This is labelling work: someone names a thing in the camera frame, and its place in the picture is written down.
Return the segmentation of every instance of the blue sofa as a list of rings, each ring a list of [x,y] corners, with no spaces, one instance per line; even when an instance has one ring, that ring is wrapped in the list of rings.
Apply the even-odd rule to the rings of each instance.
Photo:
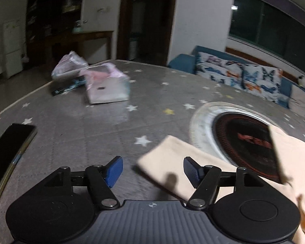
[[[218,50],[214,50],[214,49],[210,49],[210,48],[206,48],[206,47],[202,47],[202,46],[196,46],[195,49],[193,50],[193,55],[180,54],[177,57],[175,57],[173,60],[170,61],[170,63],[168,64],[168,67],[179,70],[179,71],[185,71],[185,72],[188,72],[191,74],[195,74],[195,63],[196,63],[196,57],[197,57],[198,52],[205,52],[205,53],[214,55],[221,59],[238,61],[243,64],[251,64],[251,62],[249,62],[245,59],[233,56],[226,52],[221,52]],[[297,85],[293,81],[291,81],[285,77],[282,77],[280,93],[282,95],[286,96],[287,98],[290,98],[291,88],[293,85],[299,87],[299,85]],[[287,101],[279,100],[278,104],[289,109]]]

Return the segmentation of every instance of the doorway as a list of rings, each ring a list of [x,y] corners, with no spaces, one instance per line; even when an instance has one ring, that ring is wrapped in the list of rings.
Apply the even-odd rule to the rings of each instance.
[[[117,58],[167,65],[176,0],[121,0]]]

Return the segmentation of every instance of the wooden door frame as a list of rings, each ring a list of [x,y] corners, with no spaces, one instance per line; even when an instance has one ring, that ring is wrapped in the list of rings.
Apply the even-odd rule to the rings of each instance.
[[[117,59],[126,59],[128,57],[129,51],[129,39],[127,38],[127,34],[129,33],[130,23],[128,13],[131,12],[128,6],[130,5],[129,0],[121,0],[120,4],[120,15],[119,15],[119,29],[117,36],[117,50],[116,50],[116,58]],[[169,18],[167,21],[167,33],[165,37],[165,50],[163,56],[163,65],[167,65],[169,45],[172,36],[172,27],[175,13],[175,5],[176,0],[171,0],[171,4],[169,7]]]

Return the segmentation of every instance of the black phone screen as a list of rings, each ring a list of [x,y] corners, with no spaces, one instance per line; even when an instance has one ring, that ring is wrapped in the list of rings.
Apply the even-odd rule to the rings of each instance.
[[[0,181],[35,126],[11,124],[0,137]]]

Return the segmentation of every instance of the round black object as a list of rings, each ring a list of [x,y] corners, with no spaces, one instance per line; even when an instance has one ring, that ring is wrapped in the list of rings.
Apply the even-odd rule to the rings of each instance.
[[[230,162],[281,182],[267,124],[245,114],[229,112],[217,117],[212,128],[217,145]]]
[[[7,210],[12,236],[27,244],[52,244],[70,240],[93,221],[94,207],[83,196],[24,195]]]
[[[213,206],[215,224],[228,236],[247,243],[280,243],[296,232],[298,208],[273,188],[245,187]]]

